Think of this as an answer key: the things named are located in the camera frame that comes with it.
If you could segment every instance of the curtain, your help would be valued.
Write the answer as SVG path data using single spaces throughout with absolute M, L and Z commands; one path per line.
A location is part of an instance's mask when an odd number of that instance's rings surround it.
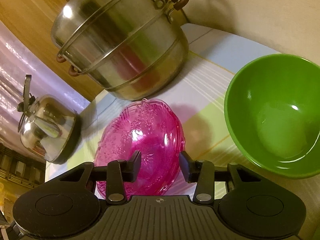
M 0 143 L 25 156 L 39 160 L 24 148 L 18 133 L 24 79 L 32 75 L 30 93 L 50 94 L 80 113 L 88 100 L 65 83 L 0 22 Z

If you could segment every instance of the wood grain surface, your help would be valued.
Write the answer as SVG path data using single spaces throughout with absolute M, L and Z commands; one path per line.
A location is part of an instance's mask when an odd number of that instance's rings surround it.
M 102 87 L 87 75 L 69 76 L 70 64 L 56 62 L 58 48 L 51 41 L 50 31 L 65 3 L 65 0 L 0 0 L 0 20 L 44 64 L 92 101 Z M 180 24 L 186 22 L 182 12 L 173 16 Z

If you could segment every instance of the striped tablecloth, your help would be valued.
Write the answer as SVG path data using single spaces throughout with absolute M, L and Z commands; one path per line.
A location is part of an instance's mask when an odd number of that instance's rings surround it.
M 210 160 L 216 166 L 240 163 L 294 192 L 307 206 L 300 237 L 311 239 L 320 220 L 320 176 L 285 179 L 253 165 L 233 143 L 224 119 L 224 95 L 234 73 L 257 57 L 277 52 L 219 30 L 193 24 L 182 28 L 190 44 L 186 65 L 178 77 L 154 97 L 165 101 L 180 119 L 186 151 L 193 159 Z M 82 162 L 93 161 L 104 128 L 128 104 L 129 101 L 114 98 L 106 91 L 98 95 L 81 113 L 84 123 L 77 150 L 63 165 L 47 163 L 46 180 Z M 216 183 L 216 198 L 220 198 L 225 194 L 224 183 Z M 195 187 L 179 174 L 166 195 L 189 194 L 192 197 Z

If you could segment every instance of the green bowl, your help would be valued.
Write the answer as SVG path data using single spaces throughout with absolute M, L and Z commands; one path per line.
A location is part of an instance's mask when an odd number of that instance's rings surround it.
M 287 54 L 248 63 L 227 89 L 224 113 L 251 162 L 294 179 L 320 173 L 318 65 Z

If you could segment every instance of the pink plastic bowl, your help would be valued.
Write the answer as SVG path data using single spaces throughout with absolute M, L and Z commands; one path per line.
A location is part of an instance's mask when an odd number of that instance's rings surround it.
M 162 195 L 179 173 L 179 152 L 184 150 L 182 125 L 163 101 L 143 99 L 126 107 L 105 128 L 94 164 L 105 166 L 113 160 L 128 160 L 141 151 L 141 168 L 134 183 L 125 182 L 127 197 Z M 106 182 L 97 189 L 106 196 Z

